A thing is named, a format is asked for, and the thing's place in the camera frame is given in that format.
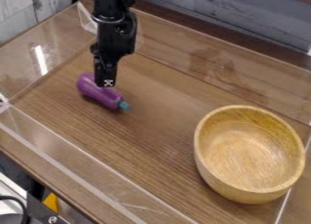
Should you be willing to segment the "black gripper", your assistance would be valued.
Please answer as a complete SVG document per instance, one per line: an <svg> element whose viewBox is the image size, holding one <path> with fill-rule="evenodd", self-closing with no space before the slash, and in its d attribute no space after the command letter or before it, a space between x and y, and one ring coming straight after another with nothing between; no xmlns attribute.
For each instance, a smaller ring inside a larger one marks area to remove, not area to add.
<svg viewBox="0 0 311 224"><path fill-rule="evenodd" d="M90 48L94 55L95 83L99 87L114 87L118 62L135 51L138 17L134 12L126 12L120 16L94 13L92 20L98 23L96 42Z"/></svg>

